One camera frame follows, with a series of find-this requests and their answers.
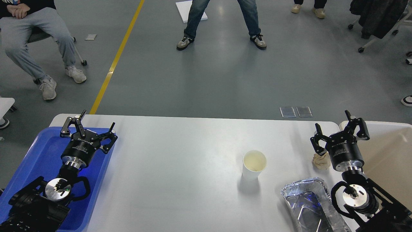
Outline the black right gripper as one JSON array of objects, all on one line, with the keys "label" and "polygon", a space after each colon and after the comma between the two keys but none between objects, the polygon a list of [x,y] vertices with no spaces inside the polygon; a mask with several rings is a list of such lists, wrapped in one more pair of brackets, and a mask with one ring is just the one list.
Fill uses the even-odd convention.
[{"label": "black right gripper", "polygon": [[[363,167],[364,159],[357,141],[370,139],[365,120],[352,117],[348,110],[344,112],[348,119],[348,124],[343,131],[328,137],[322,133],[321,126],[315,123],[315,133],[310,138],[316,154],[322,157],[328,151],[332,167],[339,172],[359,170]],[[325,147],[319,145],[320,140],[326,142]]]}]

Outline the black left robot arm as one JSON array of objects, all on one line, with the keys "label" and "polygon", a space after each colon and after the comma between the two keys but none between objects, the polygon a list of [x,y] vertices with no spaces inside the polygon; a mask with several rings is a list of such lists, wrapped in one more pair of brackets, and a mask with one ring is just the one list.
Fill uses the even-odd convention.
[{"label": "black left robot arm", "polygon": [[90,220],[111,148],[110,128],[84,128],[79,116],[41,131],[1,192],[2,232],[80,232]]}]

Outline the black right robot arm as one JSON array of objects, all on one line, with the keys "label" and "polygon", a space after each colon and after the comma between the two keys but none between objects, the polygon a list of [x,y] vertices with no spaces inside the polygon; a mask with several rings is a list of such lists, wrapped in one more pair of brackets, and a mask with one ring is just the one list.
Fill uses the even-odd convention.
[{"label": "black right robot arm", "polygon": [[369,140],[365,120],[345,110],[348,123],[329,136],[315,123],[311,144],[319,156],[329,155],[332,168],[343,180],[331,190],[335,210],[359,225],[358,232],[410,232],[411,211],[363,172],[365,164],[357,142]]}]

